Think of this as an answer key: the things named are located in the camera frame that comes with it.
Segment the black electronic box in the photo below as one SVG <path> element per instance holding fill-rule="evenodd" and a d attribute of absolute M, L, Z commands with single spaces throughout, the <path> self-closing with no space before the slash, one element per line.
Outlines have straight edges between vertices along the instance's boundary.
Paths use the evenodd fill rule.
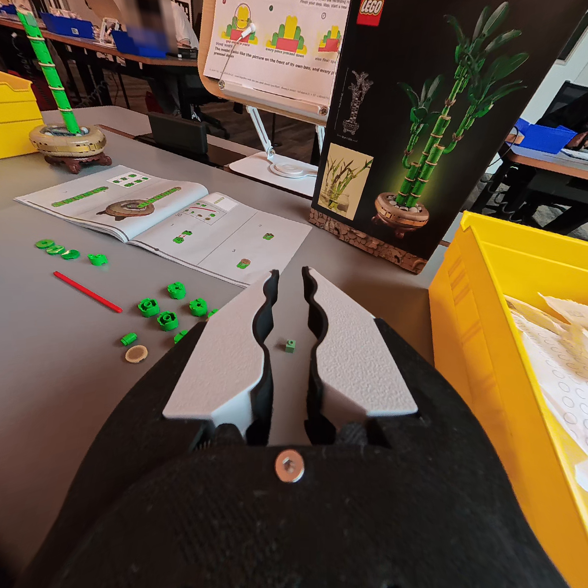
<path fill-rule="evenodd" d="M 206 123 L 148 112 L 151 134 L 156 144 L 178 148 L 199 156 L 208 154 Z"/>

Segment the cluster of green round bricks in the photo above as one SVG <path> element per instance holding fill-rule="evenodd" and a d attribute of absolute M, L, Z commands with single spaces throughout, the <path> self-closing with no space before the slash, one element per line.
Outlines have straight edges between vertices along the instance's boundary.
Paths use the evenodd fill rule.
<path fill-rule="evenodd" d="M 183 282 L 173 282 L 167 285 L 166 292 L 172 300 L 187 302 L 188 313 L 199 321 L 207 321 L 219 309 L 210 306 L 204 298 L 187 300 L 187 287 Z M 179 329 L 179 314 L 176 311 L 165 311 L 160 308 L 159 302 L 154 298 L 143 298 L 137 304 L 139 313 L 148 319 L 155 319 L 159 328 L 164 332 L 172 332 Z"/>

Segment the green bamboo brick model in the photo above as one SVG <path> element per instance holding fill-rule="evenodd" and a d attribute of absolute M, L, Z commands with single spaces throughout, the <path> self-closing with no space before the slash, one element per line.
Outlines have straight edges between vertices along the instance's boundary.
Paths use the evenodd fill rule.
<path fill-rule="evenodd" d="M 46 162 L 51 165 L 65 164 L 73 174 L 81 171 L 83 162 L 97 161 L 102 166 L 111 165 L 111 158 L 104 152 L 107 139 L 102 131 L 93 125 L 83 127 L 78 124 L 33 13 L 19 5 L 17 15 L 63 119 L 62 125 L 40 125 L 33 128 L 29 133 L 32 145 L 44 156 Z"/>

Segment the printed instruction sheet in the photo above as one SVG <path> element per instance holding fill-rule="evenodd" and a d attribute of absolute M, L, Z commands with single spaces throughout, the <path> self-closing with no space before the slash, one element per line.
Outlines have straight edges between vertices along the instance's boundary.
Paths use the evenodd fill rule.
<path fill-rule="evenodd" d="M 330 102 L 350 1 L 215 1 L 202 73 L 226 89 L 240 85 Z"/>

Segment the blue plastic bin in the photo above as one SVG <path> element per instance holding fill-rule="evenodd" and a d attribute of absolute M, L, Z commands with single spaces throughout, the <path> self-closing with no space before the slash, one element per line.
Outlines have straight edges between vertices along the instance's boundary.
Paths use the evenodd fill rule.
<path fill-rule="evenodd" d="M 57 16 L 48 12 L 40 12 L 40 17 L 51 33 L 86 40 L 94 40 L 95 38 L 93 25 L 90 21 Z"/>
<path fill-rule="evenodd" d="M 523 136 L 523 140 L 519 144 L 522 148 L 550 153 L 552 155 L 559 153 L 577 136 L 576 131 L 570 130 L 565 126 L 560 125 L 557 128 L 550 128 L 529 123 L 520 118 L 514 127 Z"/>
<path fill-rule="evenodd" d="M 158 48 L 140 45 L 126 31 L 112 31 L 111 36 L 119 52 L 149 58 L 166 58 L 166 52 Z"/>

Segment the long background table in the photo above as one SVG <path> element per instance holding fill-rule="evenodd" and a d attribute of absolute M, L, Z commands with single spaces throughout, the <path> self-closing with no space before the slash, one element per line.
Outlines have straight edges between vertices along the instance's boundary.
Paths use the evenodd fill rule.
<path fill-rule="evenodd" d="M 139 56 L 134 54 L 126 54 L 113 48 L 111 46 L 101 45 L 98 42 L 86 39 L 79 39 L 76 37 L 63 36 L 53 32 L 49 32 L 46 29 L 42 30 L 42 35 L 46 40 L 51 40 L 57 45 L 57 48 L 65 47 L 78 47 L 82 49 L 82 53 L 85 56 L 89 56 L 90 52 L 94 54 L 112 55 L 115 60 L 110 62 L 106 59 L 104 62 L 108 62 L 111 65 L 118 65 L 117 59 L 124 59 L 124 67 L 127 69 L 127 74 L 130 75 L 131 71 L 138 71 L 146 73 L 147 68 L 151 67 L 171 67 L 174 69 L 174 73 L 177 70 L 183 73 L 195 74 L 198 72 L 198 62 L 196 59 L 183 59 L 177 56 L 165 56 L 164 58 L 153 58 L 146 56 Z"/>

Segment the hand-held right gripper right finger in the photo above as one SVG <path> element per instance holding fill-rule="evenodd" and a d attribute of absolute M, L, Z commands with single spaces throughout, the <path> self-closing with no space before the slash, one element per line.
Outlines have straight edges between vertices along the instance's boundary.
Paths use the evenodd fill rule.
<path fill-rule="evenodd" d="M 345 426 L 414 415 L 417 404 L 377 319 L 308 266 L 302 268 L 311 350 L 305 431 L 313 445 L 330 445 Z"/>

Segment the open instruction booklet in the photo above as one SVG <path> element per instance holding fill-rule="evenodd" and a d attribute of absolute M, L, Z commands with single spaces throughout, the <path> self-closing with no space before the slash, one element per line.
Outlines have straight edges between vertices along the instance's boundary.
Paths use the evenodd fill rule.
<path fill-rule="evenodd" d="M 15 200 L 242 288 L 282 272 L 311 230 L 200 183 L 122 165 Z"/>

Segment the thin red rod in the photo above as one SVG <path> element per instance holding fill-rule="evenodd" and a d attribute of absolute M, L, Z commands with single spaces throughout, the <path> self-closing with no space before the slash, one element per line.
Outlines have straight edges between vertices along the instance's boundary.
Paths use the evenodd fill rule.
<path fill-rule="evenodd" d="M 122 313 L 123 312 L 123 309 L 120 306 L 114 304 L 110 300 L 107 300 L 106 298 L 100 296 L 99 294 L 93 292 L 92 290 L 84 287 L 80 283 L 77 283 L 76 281 L 72 280 L 68 276 L 65 276 L 61 272 L 55 271 L 55 272 L 53 272 L 53 275 L 55 278 L 57 278 L 61 282 L 67 284 L 68 286 L 70 286 L 74 290 L 77 290 L 78 292 L 82 293 L 83 295 L 93 299 L 94 301 L 105 306 L 106 308 L 110 309 L 111 311 L 113 311 L 115 313 Z"/>

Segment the black toy set box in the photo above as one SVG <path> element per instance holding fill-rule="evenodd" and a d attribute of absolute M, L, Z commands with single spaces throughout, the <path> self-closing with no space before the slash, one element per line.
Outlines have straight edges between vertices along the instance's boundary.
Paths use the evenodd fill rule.
<path fill-rule="evenodd" d="M 310 222 L 420 273 L 586 13 L 352 1 Z"/>

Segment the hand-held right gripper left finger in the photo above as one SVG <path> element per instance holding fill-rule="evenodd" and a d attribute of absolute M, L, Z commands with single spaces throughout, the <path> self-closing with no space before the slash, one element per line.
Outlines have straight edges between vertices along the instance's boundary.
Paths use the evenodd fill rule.
<path fill-rule="evenodd" d="M 278 280 L 278 270 L 264 273 L 207 321 L 165 418 L 234 424 L 248 444 L 268 444 L 273 378 L 264 342 L 273 329 Z"/>

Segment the crumpled white paper bags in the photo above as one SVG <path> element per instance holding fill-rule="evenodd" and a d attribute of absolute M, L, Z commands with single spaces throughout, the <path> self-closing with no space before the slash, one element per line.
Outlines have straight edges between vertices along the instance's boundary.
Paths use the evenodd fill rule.
<path fill-rule="evenodd" d="M 587 306 L 541 297 L 563 320 L 505 296 L 545 402 L 587 454 Z"/>

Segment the grey desk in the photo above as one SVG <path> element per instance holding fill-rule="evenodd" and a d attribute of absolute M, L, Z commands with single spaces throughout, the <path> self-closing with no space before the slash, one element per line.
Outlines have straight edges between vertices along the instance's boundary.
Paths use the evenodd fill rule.
<path fill-rule="evenodd" d="M 146 115 L 122 107 L 77 111 L 80 122 L 106 127 L 113 165 L 188 180 L 258 210 L 307 224 L 311 232 L 279 281 L 275 327 L 266 340 L 275 382 L 270 443 L 308 443 L 303 419 L 307 360 L 314 342 L 307 328 L 301 268 L 311 266 L 383 318 L 433 363 L 428 287 L 458 227 L 457 217 L 419 275 L 349 246 L 307 223 L 310 202 L 273 186 L 199 164 L 133 140 L 150 133 Z M 143 318 L 136 305 L 156 298 L 176 311 L 180 329 L 194 325 L 186 303 L 169 300 L 166 285 L 180 281 L 188 298 L 222 307 L 239 287 L 177 265 L 136 246 L 70 224 L 13 200 L 67 182 L 38 154 L 1 161 L 1 558 L 14 577 L 28 565 L 51 528 L 90 444 L 116 405 L 173 347 L 173 335 Z M 51 256 L 35 243 L 76 249 L 79 259 Z M 93 266 L 88 254 L 109 263 Z M 115 313 L 54 277 L 58 271 L 123 309 Z M 124 347 L 120 338 L 135 332 Z M 288 339 L 294 353 L 285 352 Z M 126 351 L 148 349 L 128 363 Z"/>

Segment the yellow plastic bin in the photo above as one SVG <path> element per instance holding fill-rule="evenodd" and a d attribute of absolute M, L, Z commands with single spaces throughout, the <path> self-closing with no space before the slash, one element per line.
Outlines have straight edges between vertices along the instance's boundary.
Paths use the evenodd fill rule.
<path fill-rule="evenodd" d="M 505 296 L 587 305 L 587 242 L 466 212 L 429 287 L 435 366 L 477 417 L 547 554 L 587 587 L 587 454 L 548 408 Z"/>
<path fill-rule="evenodd" d="M 11 158 L 38 150 L 29 133 L 43 124 L 31 89 L 32 82 L 1 72 L 1 158 Z"/>

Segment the wooden edged side table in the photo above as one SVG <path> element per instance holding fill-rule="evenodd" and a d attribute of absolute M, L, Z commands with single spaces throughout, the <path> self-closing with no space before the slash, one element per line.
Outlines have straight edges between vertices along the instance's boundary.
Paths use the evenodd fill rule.
<path fill-rule="evenodd" d="M 520 145 L 504 143 L 498 151 L 503 161 L 523 164 L 536 169 L 559 173 L 587 180 L 587 161 L 570 157 L 562 152 L 557 154 L 536 151 Z"/>

